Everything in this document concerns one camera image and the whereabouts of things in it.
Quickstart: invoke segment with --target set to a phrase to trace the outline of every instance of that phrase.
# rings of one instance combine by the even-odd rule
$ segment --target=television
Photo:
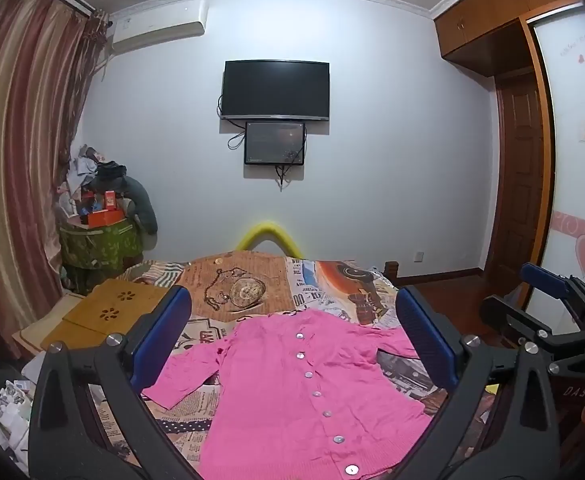
[[[312,61],[227,61],[222,119],[327,121],[330,65]]]
[[[305,156],[303,123],[246,123],[244,164],[301,166]]]

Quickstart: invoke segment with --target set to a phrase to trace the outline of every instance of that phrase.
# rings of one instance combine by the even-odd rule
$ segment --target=curtain
[[[106,27],[60,0],[0,0],[0,359],[61,297],[52,206]]]

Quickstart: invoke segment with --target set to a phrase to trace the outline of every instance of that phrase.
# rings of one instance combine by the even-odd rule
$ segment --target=blue pad
[[[153,386],[190,319],[191,310],[190,293],[180,287],[134,354],[130,384],[135,393]]]
[[[409,336],[432,382],[452,393],[459,383],[454,352],[407,288],[402,288],[397,293],[395,305],[397,319]],[[426,308],[434,314],[428,304]]]
[[[569,296],[569,288],[563,278],[536,265],[524,264],[519,277],[556,300],[565,300]]]

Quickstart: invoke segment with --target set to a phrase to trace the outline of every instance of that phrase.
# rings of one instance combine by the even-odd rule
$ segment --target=silver bolt
[[[63,350],[63,342],[61,341],[55,341],[53,343],[50,343],[50,346],[48,346],[48,352],[50,352],[51,354],[56,354],[57,352],[61,352]]]
[[[467,346],[471,346],[471,347],[476,347],[479,346],[481,343],[481,339],[479,339],[479,337],[477,337],[476,335],[467,335],[466,337],[463,338],[463,342],[464,344],[466,344]]]
[[[106,337],[106,344],[108,346],[117,346],[120,345],[123,340],[124,336],[118,333],[114,333]]]
[[[524,345],[524,350],[526,350],[529,354],[537,354],[539,347],[532,341],[529,341]]]

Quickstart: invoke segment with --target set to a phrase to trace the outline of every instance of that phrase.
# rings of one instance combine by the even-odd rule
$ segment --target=air conditioner
[[[188,0],[144,10],[117,21],[112,50],[122,54],[164,41],[201,36],[207,17],[205,0]]]

